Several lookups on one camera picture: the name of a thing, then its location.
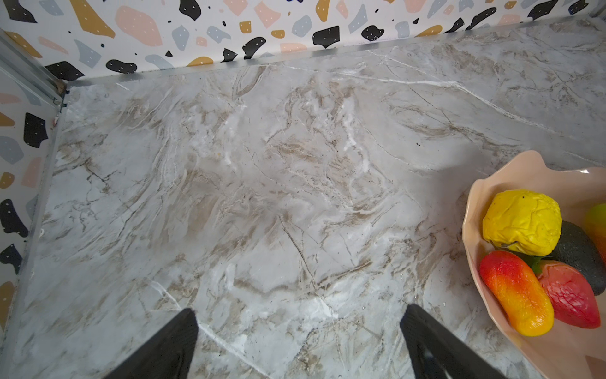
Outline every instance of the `artificial mango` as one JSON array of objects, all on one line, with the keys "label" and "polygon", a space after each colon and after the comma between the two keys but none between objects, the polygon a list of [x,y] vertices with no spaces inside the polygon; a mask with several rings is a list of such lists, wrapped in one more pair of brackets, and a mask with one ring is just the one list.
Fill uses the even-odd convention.
[{"label": "artificial mango", "polygon": [[606,263],[606,203],[598,204],[587,212],[585,231],[596,244],[602,260]]},{"label": "artificial mango", "polygon": [[583,274],[568,264],[541,260],[537,278],[549,296],[554,316],[569,325],[595,329],[601,325],[598,302]]},{"label": "artificial mango", "polygon": [[495,247],[539,257],[556,247],[561,229],[558,203],[529,190],[497,193],[482,220],[484,239]]},{"label": "artificial mango", "polygon": [[480,276],[518,333],[536,337],[551,330],[551,301],[532,269],[519,257],[500,250],[489,253],[480,262]]}]

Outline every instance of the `green yellow fruit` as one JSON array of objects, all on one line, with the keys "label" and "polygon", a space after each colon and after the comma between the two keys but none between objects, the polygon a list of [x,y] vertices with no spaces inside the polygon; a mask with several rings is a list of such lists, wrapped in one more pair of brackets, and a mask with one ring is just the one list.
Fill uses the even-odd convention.
[{"label": "green yellow fruit", "polygon": [[606,203],[598,204],[587,212],[585,230],[606,263]]},{"label": "green yellow fruit", "polygon": [[561,229],[558,203],[529,190],[498,193],[482,220],[484,239],[497,248],[539,257],[556,247]]}]

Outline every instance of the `fake fruit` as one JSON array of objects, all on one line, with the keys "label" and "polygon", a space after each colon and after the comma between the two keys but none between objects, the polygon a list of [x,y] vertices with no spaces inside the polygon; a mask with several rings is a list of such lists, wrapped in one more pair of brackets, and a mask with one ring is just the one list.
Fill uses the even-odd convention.
[{"label": "fake fruit", "polygon": [[598,204],[587,212],[585,230],[606,263],[606,203]]},{"label": "fake fruit", "polygon": [[568,264],[541,260],[539,282],[553,306],[555,318],[569,325],[595,329],[601,325],[598,302],[585,277]]},{"label": "fake fruit", "polygon": [[484,239],[497,248],[539,257],[556,247],[561,228],[558,203],[528,190],[497,193],[482,220]]},{"label": "fake fruit", "polygon": [[577,269],[598,296],[606,289],[606,267],[596,246],[583,229],[564,221],[562,236],[548,259],[564,262]]},{"label": "fake fruit", "polygon": [[551,301],[532,269],[519,257],[499,250],[489,253],[480,262],[480,276],[518,333],[535,337],[551,330]]}]

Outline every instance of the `metal edge trim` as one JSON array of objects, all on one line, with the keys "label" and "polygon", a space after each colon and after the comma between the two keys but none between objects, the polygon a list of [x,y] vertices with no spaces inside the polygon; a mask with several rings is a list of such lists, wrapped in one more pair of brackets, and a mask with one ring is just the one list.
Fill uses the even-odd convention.
[{"label": "metal edge trim", "polygon": [[26,88],[28,91],[31,91],[40,98],[41,101],[44,101],[47,104],[57,108],[59,110],[59,104],[62,99],[59,95],[49,95],[47,92],[43,92],[37,86],[34,86],[30,81],[27,81],[23,75],[20,75],[18,72],[12,69],[12,67],[7,66],[3,60],[0,59],[0,73],[5,74],[10,79],[14,80],[21,87]]},{"label": "metal edge trim", "polygon": [[61,100],[61,94],[65,91],[65,83],[48,72],[39,61],[17,45],[6,32],[0,33],[0,52],[2,53],[0,61],[31,83],[27,87],[36,87],[46,97]]},{"label": "metal edge trim", "polygon": [[53,178],[57,151],[59,149],[59,140],[61,132],[65,125],[65,112],[58,113],[58,120],[55,125],[53,137],[50,141],[50,148],[47,158],[44,162],[44,173],[38,192],[38,203],[32,220],[30,236],[25,244],[24,258],[21,266],[21,272],[17,276],[16,296],[13,302],[12,310],[9,314],[6,332],[4,334],[4,343],[0,350],[0,378],[8,378],[12,367],[13,355],[16,349],[17,336],[21,330],[21,317],[25,312],[25,296],[30,284],[30,278],[33,276],[34,256],[38,252],[40,239],[40,229],[42,226],[42,216],[48,200],[50,185]]},{"label": "metal edge trim", "polygon": [[606,9],[606,0],[598,0],[598,4],[595,8],[589,12],[589,17],[600,17],[600,15]]}]

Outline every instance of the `red orange mango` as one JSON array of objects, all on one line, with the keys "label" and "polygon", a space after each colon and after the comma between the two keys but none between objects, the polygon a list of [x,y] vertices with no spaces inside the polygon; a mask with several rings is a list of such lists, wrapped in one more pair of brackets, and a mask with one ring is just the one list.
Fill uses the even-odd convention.
[{"label": "red orange mango", "polygon": [[554,322],[551,301],[521,258],[500,250],[489,253],[480,262],[480,276],[518,333],[536,337],[551,330]]}]

